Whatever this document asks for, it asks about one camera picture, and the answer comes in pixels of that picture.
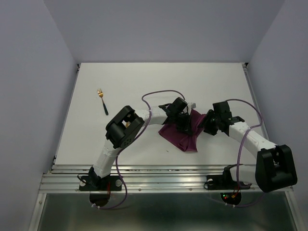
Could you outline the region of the purple cloth napkin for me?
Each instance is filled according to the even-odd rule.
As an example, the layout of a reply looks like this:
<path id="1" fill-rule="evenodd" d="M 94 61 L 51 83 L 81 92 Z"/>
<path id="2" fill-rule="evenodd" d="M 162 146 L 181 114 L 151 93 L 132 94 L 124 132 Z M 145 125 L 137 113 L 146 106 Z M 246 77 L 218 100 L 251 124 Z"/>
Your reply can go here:
<path id="1" fill-rule="evenodd" d="M 178 131 L 174 124 L 164 125 L 159 130 L 159 135 L 183 152 L 198 152 L 197 138 L 203 131 L 203 129 L 198 126 L 201 124 L 206 114 L 201 114 L 196 110 L 192 110 L 191 116 L 192 135 Z"/>

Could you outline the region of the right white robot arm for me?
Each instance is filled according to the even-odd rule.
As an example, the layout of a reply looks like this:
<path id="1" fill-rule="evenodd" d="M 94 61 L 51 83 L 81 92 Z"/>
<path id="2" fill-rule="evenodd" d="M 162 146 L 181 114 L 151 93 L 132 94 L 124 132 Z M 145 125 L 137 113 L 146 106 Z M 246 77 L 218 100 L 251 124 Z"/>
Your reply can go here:
<path id="1" fill-rule="evenodd" d="M 241 117 L 232 115 L 227 101 L 213 104 L 199 127 L 213 136 L 221 131 L 240 144 L 236 164 L 224 167 L 221 174 L 208 175 L 206 189 L 248 190 L 256 185 L 269 193 L 297 184 L 291 148 L 256 133 Z"/>

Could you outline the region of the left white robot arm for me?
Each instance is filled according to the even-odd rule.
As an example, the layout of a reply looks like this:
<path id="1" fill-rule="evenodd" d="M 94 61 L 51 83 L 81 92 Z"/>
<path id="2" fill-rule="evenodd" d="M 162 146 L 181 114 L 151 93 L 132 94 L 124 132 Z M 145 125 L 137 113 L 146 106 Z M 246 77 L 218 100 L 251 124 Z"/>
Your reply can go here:
<path id="1" fill-rule="evenodd" d="M 106 125 L 106 140 L 96 163 L 90 168 L 85 184 L 92 191 L 106 191 L 116 180 L 110 176 L 113 163 L 121 150 L 130 146 L 140 129 L 148 125 L 171 124 L 180 132 L 191 135 L 191 114 L 195 103 L 187 103 L 178 97 L 172 103 L 154 106 L 147 110 L 123 107 Z"/>

